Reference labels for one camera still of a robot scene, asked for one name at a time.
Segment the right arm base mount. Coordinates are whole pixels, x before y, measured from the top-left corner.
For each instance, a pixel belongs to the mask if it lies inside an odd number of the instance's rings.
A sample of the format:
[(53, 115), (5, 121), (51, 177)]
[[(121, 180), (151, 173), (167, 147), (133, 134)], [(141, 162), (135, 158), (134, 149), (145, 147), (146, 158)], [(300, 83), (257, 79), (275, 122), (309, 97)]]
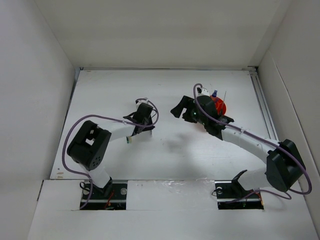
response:
[(252, 190), (244, 190), (238, 182), (217, 180), (211, 195), (216, 197), (219, 210), (263, 210), (264, 205), (259, 193), (248, 196)]

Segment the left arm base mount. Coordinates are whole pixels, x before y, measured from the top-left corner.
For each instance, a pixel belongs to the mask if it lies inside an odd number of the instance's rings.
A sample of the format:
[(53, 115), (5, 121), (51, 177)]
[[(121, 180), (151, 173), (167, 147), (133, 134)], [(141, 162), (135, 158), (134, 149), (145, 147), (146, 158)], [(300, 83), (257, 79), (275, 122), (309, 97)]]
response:
[(91, 184), (88, 181), (81, 181), (79, 186), (82, 190), (80, 210), (122, 211), (127, 208), (128, 181), (126, 180), (114, 181), (107, 196), (104, 196), (102, 191), (94, 185), (89, 200)]

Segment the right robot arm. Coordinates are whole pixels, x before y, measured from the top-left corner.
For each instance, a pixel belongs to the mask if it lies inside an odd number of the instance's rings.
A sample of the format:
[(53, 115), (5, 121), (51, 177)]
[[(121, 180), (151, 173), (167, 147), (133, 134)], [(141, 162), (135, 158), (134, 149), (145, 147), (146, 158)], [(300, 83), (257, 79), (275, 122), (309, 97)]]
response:
[(183, 96), (170, 112), (186, 122), (200, 123), (210, 135), (242, 148), (264, 163), (264, 167), (251, 172), (242, 170), (233, 179), (231, 191), (237, 197), (243, 197), (249, 190), (268, 187), (285, 193), (306, 173), (300, 153), (291, 140), (263, 138), (233, 125), (234, 120), (219, 114), (209, 96)]

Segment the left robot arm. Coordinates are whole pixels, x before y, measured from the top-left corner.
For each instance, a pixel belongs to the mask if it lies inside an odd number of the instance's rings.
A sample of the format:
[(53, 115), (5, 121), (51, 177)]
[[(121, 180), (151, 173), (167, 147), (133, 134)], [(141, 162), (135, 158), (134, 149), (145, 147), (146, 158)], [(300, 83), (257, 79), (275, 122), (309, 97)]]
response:
[[(109, 142), (122, 138), (131, 138), (155, 128), (152, 113), (159, 115), (158, 109), (145, 99), (136, 101), (136, 111), (115, 119), (100, 115), (88, 115), (78, 120), (69, 130), (62, 148), (62, 164), (66, 167), (65, 156), (68, 155), (81, 166), (83, 172), (66, 168), (69, 172), (88, 177), (90, 191), (100, 198), (107, 198), (112, 191), (113, 180), (102, 166)], [(103, 129), (89, 118), (110, 120), (115, 128)]]

